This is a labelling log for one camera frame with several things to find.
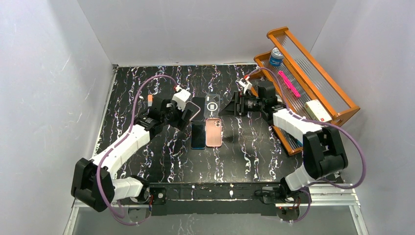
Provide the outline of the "green phone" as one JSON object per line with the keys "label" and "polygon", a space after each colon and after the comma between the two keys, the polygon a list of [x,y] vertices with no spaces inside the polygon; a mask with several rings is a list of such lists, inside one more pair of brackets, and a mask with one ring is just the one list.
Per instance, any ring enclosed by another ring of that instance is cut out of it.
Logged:
{"label": "green phone", "polygon": [[194,121],[191,124],[191,148],[204,149],[206,146],[205,123]]}

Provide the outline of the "pink phone case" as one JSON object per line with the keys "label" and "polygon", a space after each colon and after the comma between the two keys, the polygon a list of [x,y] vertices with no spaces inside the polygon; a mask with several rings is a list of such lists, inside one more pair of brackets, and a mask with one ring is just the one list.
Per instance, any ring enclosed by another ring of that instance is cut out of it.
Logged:
{"label": "pink phone case", "polygon": [[206,147],[222,145],[222,121],[219,118],[206,119]]}

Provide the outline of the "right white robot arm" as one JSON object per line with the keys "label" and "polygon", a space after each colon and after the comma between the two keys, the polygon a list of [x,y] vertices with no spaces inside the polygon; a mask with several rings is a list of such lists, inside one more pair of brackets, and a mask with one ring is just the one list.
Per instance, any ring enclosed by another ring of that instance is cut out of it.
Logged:
{"label": "right white robot arm", "polygon": [[271,81],[259,82],[257,94],[252,93],[252,84],[244,78],[236,84],[238,91],[219,112],[221,116],[243,117],[249,112],[260,112],[270,126],[282,129],[302,145],[302,165],[280,180],[272,196],[292,197],[303,187],[347,167],[348,159],[338,129],[295,115],[277,95]]}

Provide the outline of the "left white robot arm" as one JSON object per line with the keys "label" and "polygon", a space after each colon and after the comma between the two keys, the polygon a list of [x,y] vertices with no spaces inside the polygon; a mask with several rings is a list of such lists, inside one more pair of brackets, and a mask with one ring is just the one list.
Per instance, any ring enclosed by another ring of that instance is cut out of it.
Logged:
{"label": "left white robot arm", "polygon": [[135,116],[132,127],[116,142],[94,157],[81,158],[75,164],[71,195],[97,212],[121,199],[145,200],[149,187],[145,179],[139,176],[118,179],[115,174],[165,126],[184,130],[197,115],[187,107],[191,100],[191,95],[181,93],[174,94],[171,99],[154,97],[151,106]]}

